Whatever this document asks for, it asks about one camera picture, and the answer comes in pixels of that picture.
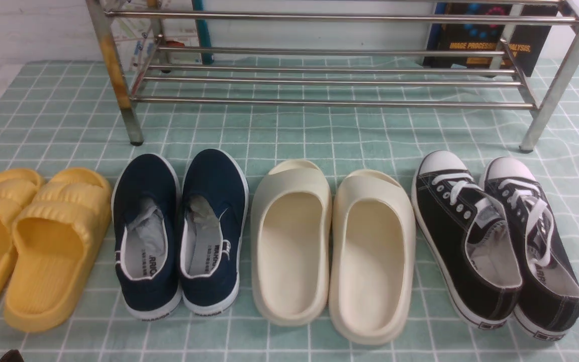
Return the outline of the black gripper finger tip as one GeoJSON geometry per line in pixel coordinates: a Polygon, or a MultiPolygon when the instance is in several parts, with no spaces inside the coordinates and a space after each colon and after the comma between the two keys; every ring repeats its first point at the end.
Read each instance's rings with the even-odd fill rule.
{"type": "Polygon", "coordinates": [[[17,349],[7,351],[1,358],[0,362],[25,362],[23,356],[17,349]]]}

